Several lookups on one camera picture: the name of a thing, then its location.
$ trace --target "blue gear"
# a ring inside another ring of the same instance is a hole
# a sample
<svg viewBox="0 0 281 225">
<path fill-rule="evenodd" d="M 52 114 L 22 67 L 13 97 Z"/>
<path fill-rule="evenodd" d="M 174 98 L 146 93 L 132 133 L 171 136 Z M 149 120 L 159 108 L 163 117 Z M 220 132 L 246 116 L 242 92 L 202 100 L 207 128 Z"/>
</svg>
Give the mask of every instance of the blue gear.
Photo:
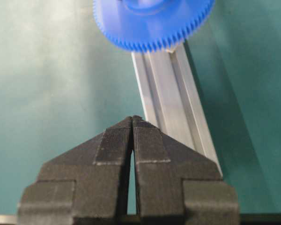
<svg viewBox="0 0 281 225">
<path fill-rule="evenodd" d="M 205 21 L 214 0 L 93 0 L 95 21 L 116 46 L 152 52 L 185 41 Z"/>
</svg>

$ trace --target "black plastic part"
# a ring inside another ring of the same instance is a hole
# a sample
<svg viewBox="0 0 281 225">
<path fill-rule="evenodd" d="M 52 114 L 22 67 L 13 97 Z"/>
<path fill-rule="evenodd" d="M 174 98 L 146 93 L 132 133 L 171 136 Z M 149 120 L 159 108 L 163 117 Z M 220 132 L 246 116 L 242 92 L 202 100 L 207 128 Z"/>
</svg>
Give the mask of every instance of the black plastic part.
<svg viewBox="0 0 281 225">
<path fill-rule="evenodd" d="M 127 177 L 133 143 L 131 123 L 132 118 L 127 117 L 104 133 L 45 163 L 36 183 L 24 191 L 18 223 L 116 223 L 127 210 Z"/>
<path fill-rule="evenodd" d="M 127 217 L 132 149 L 138 215 Z M 119 223 L 236 225 L 237 195 L 214 162 L 133 116 L 45 163 L 18 208 L 20 225 Z"/>
</svg>

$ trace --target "metal profile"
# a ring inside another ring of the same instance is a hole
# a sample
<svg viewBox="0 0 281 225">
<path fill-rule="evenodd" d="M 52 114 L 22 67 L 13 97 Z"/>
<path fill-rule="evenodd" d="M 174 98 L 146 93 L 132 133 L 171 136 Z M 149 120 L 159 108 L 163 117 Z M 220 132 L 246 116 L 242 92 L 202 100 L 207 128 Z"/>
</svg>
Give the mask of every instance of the metal profile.
<svg viewBox="0 0 281 225">
<path fill-rule="evenodd" d="M 132 59 L 146 120 L 216 162 L 222 173 L 183 45 L 172 53 L 134 52 Z"/>
</svg>

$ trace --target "gear teeth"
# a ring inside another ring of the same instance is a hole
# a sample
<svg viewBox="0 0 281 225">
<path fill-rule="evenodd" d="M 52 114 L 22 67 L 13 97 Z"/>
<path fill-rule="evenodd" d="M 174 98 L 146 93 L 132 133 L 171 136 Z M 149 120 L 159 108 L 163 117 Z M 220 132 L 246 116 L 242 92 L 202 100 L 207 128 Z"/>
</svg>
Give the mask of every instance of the gear teeth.
<svg viewBox="0 0 281 225">
<path fill-rule="evenodd" d="M 100 31 L 107 37 L 107 39 L 127 51 L 143 53 L 156 52 L 161 49 L 171 48 L 172 46 L 178 45 L 180 42 L 185 41 L 207 19 L 214 4 L 214 0 L 209 0 L 195 18 L 192 18 L 192 20 L 188 21 L 183 27 L 178 28 L 177 31 L 173 32 L 172 34 L 166 37 L 161 37 L 159 40 L 155 40 L 153 42 L 143 43 L 120 40 L 104 30 L 98 20 L 98 15 L 96 13 L 97 1 L 99 0 L 93 0 L 94 19 Z"/>
</svg>

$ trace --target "green background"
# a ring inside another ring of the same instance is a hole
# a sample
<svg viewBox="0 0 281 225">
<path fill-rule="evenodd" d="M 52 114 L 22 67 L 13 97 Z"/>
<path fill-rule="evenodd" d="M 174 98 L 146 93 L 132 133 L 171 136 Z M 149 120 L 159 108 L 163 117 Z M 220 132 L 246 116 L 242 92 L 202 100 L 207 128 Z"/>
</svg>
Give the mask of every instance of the green background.
<svg viewBox="0 0 281 225">
<path fill-rule="evenodd" d="M 103 37 L 91 7 L 0 0 L 0 214 L 16 212 L 43 162 L 143 116 L 131 55 Z M 186 49 L 241 212 L 281 212 L 281 0 L 216 0 Z"/>
</svg>

